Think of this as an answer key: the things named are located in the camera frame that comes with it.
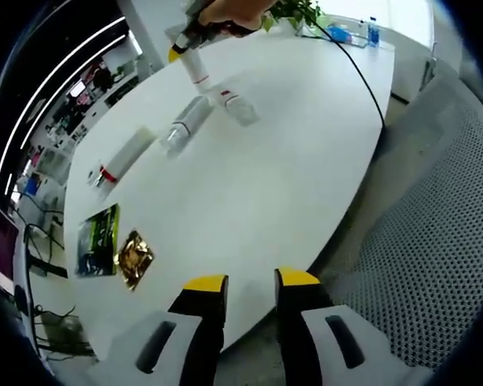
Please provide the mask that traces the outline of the person's right hand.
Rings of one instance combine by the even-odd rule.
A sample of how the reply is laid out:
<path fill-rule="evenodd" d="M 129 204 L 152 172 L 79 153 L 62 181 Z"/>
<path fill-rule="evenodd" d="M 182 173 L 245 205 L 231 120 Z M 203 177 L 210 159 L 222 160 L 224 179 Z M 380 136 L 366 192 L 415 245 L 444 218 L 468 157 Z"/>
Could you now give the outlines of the person's right hand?
<path fill-rule="evenodd" d="M 261 28 L 262 16 L 275 3 L 275 0 L 217 0 L 205 7 L 197 20 L 203 26 L 222 23 L 237 25 L 237 30 L 223 27 L 222 32 L 242 38 Z"/>

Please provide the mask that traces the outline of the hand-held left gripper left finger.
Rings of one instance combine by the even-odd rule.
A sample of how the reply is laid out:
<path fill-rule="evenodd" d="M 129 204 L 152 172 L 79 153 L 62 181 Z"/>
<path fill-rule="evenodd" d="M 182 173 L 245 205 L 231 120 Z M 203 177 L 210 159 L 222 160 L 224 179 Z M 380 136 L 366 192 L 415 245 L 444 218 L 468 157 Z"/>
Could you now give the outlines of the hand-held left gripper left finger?
<path fill-rule="evenodd" d="M 101 385 L 212 385 L 224 345 L 229 277 L 188 281 L 158 310 L 114 338 Z"/>

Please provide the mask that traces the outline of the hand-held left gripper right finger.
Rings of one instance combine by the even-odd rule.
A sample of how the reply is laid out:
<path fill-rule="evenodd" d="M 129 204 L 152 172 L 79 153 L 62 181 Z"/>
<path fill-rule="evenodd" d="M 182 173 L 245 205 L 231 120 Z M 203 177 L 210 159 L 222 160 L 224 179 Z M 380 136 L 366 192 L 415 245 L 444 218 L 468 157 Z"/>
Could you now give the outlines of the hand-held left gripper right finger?
<path fill-rule="evenodd" d="M 275 270 L 278 335 L 287 385 L 392 385 L 385 335 L 347 306 L 334 306 L 318 278 Z"/>

